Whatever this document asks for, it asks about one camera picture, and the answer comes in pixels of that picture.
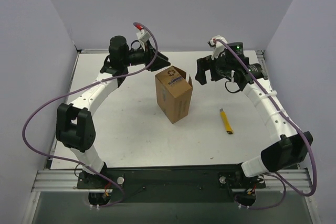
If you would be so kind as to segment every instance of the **gray floor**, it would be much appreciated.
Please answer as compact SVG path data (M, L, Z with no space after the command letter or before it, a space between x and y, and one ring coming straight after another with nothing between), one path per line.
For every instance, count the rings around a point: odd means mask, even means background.
M303 197L288 192L282 205L263 211L223 204L119 204L90 210L86 193L41 193L33 223L312 223ZM259 192L255 206L275 203L276 192Z

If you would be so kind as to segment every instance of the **silver bolt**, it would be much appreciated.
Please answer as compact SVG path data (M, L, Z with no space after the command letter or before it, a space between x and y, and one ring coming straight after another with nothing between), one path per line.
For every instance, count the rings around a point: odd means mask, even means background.
M118 183L119 185L124 184L124 181L125 181L125 179L124 179L123 177L119 177L119 178L117 178L117 183Z
M222 177L219 178L219 182L220 182L221 184L225 184L225 183L226 183L226 182L225 182L225 179L226 179L226 177L222 176Z

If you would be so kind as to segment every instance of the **white table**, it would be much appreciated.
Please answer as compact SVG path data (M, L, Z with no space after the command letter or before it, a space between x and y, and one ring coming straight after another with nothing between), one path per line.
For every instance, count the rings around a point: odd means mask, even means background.
M260 154L269 145L269 135L252 103L242 94L230 94L224 81L201 86L194 77L196 60L210 52L164 52L172 65L193 78L189 115L175 124L156 103L155 73L127 77L96 111L95 147L108 167L236 164ZM91 83L107 54L81 54L71 91ZM254 51L246 51L250 63L257 63ZM143 66L130 67L136 71ZM229 85L235 90L235 84ZM69 98L69 102L80 93ZM224 129L219 109L227 114L233 135ZM74 158L57 143L55 155ZM74 168L76 164L53 160L51 169Z

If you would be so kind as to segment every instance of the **recycling symbol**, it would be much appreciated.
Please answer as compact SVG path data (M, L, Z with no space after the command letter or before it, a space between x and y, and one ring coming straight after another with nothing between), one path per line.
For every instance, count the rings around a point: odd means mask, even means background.
M169 70L167 73L169 76L174 76L176 72L175 70Z

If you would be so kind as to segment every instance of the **black cable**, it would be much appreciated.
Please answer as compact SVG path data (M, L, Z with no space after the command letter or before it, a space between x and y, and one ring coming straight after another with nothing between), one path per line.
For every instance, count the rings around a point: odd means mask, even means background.
M133 44L136 43L136 42L139 42L139 41L136 39L136 40L134 40L134 41L131 43L131 49L132 49Z
M227 86L226 86L226 84L227 84L228 82L230 82L230 81L226 81L225 84L224 84L225 89L227 90L227 92L229 92L229 93L231 93L231 94L236 94L236 93L240 92L240 89L238 89L238 90L236 90L236 91L230 91L230 90L227 88Z
M75 175L77 178L79 178L78 175L76 174L76 170L77 170L77 167L78 167L78 166L79 166L79 164L76 165L75 170L73 170L73 171L74 171L74 175Z

